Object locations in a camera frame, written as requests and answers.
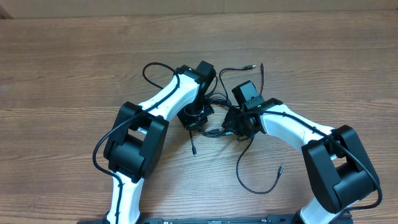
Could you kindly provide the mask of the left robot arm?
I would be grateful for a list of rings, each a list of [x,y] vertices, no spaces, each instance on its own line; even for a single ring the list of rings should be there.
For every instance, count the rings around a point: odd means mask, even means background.
[[[216,77],[214,66],[201,61],[172,71],[172,80],[152,98],[135,105],[125,102],[112,130],[100,141],[108,160],[106,173],[113,178],[113,197],[102,223],[137,223],[144,180],[159,163],[170,121],[196,131],[213,109],[205,93]]]

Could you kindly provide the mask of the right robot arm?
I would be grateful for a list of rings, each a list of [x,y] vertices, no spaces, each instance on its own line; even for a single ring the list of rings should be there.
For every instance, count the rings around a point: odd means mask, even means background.
[[[332,128],[310,121],[280,100],[265,100],[250,81],[232,93],[238,106],[229,109],[223,127],[250,140],[262,132],[300,151],[314,194],[295,214],[268,215],[266,223],[352,223],[353,210],[381,203],[379,177],[352,127]],[[355,206],[372,192],[378,194],[375,203]]]

